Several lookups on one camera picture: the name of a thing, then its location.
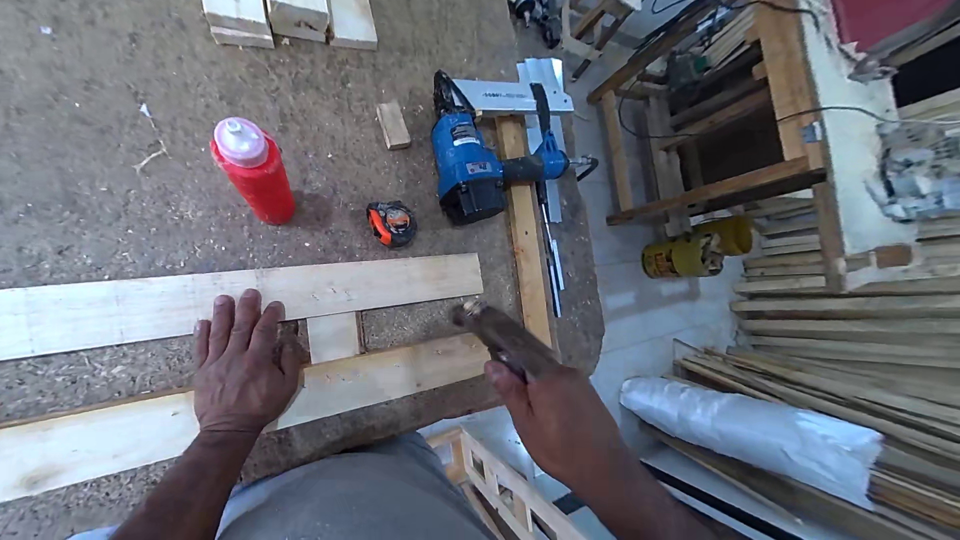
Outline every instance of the red wall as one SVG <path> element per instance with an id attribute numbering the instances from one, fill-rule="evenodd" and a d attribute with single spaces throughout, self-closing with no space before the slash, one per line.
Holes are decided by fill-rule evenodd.
<path id="1" fill-rule="evenodd" d="M 840 38 L 866 51 L 945 9 L 951 0 L 833 0 Z"/>

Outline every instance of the water bottle cap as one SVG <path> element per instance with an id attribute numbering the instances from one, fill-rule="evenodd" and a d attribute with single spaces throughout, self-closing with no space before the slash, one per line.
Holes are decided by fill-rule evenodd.
<path id="1" fill-rule="evenodd" d="M 267 137 L 246 118 L 225 118 L 213 129 L 213 140 L 225 160 L 239 167 L 253 168 L 267 160 Z"/>

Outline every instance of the red water bottle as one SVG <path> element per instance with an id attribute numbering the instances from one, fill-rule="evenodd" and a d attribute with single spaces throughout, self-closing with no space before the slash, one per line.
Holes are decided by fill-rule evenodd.
<path id="1" fill-rule="evenodd" d="M 261 221 L 283 225 L 294 216 L 297 206 L 280 149 L 256 124 L 235 116 L 221 120 L 210 153 Z"/>

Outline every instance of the tape measure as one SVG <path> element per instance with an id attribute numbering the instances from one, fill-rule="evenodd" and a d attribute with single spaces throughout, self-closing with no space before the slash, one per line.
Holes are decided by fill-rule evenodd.
<path id="1" fill-rule="evenodd" d="M 417 233 L 414 213 L 400 201 L 370 203 L 367 205 L 367 219 L 370 220 L 373 235 L 388 248 L 409 244 Z"/>

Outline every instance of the yellow container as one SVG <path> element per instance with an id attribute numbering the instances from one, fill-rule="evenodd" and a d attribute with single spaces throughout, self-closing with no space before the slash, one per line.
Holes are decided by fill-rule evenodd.
<path id="1" fill-rule="evenodd" d="M 726 256 L 746 255 L 754 249 L 754 222 L 743 215 L 701 223 L 693 232 L 720 234 L 720 253 Z"/>
<path id="2" fill-rule="evenodd" d="M 643 271 L 651 278 L 702 278 L 710 275 L 703 261 L 703 234 L 643 248 Z"/>

